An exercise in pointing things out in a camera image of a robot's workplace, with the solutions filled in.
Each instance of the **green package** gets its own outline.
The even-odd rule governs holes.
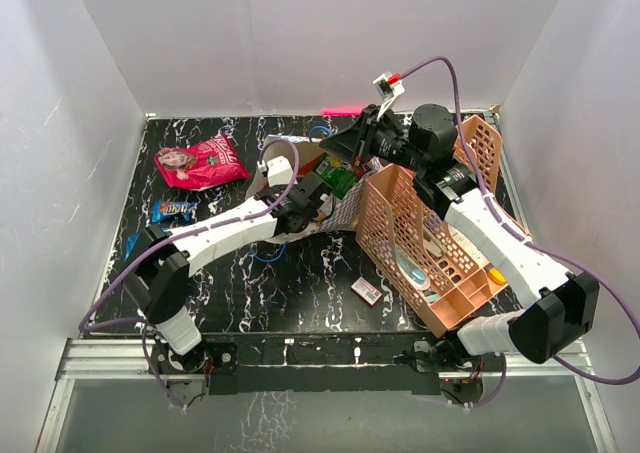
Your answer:
[[[340,200],[358,182],[358,177],[343,167],[340,160],[330,157],[327,153],[320,157],[313,171],[333,189],[333,193]]]

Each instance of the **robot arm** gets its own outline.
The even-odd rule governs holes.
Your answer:
[[[418,107],[411,126],[403,129],[393,112],[386,110],[378,120],[378,108],[370,105],[351,128],[320,146],[354,165],[378,156],[415,171],[420,200],[502,272],[524,308],[469,321],[457,332],[466,354],[518,350],[544,363],[591,329],[599,284],[529,248],[530,238],[521,242],[505,231],[488,211],[474,173],[454,158],[456,138],[452,115],[442,106]],[[519,231],[506,215],[502,222]]]
[[[242,205],[194,225],[169,231],[150,225],[140,233],[129,256],[129,262],[133,262],[167,237],[204,230],[194,235],[181,235],[159,249],[143,260],[123,282],[149,323],[180,357],[175,363],[180,363],[187,371],[190,371],[190,365],[200,365],[204,354],[202,336],[185,307],[189,278],[203,266],[244,245],[304,230],[331,194],[331,188],[316,173],[310,172],[271,213],[255,217],[275,202],[293,175],[284,157],[277,157],[266,166],[259,165],[260,171],[267,176],[268,188]],[[209,229],[221,221],[237,218],[240,221]]]

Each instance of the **pink snack bag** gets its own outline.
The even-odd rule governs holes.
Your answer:
[[[185,190],[206,190],[249,178],[223,134],[190,148],[162,148],[154,159],[167,184]]]

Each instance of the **orange plastic basket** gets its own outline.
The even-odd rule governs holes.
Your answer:
[[[495,193],[502,149],[500,133],[476,115],[462,125],[487,187]],[[456,156],[469,165],[459,140]],[[473,255],[454,239],[455,230],[418,199],[412,181],[413,173],[396,165],[387,166],[366,180],[356,239],[429,329],[440,337],[460,326],[506,285],[489,279]],[[424,247],[427,230],[428,236],[435,237],[446,250],[439,258]],[[397,263],[396,246],[428,273],[431,290],[440,298],[427,302],[425,294],[405,278]]]

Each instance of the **pink marker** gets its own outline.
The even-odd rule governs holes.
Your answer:
[[[325,108],[322,116],[358,116],[364,106],[345,106],[342,108]]]

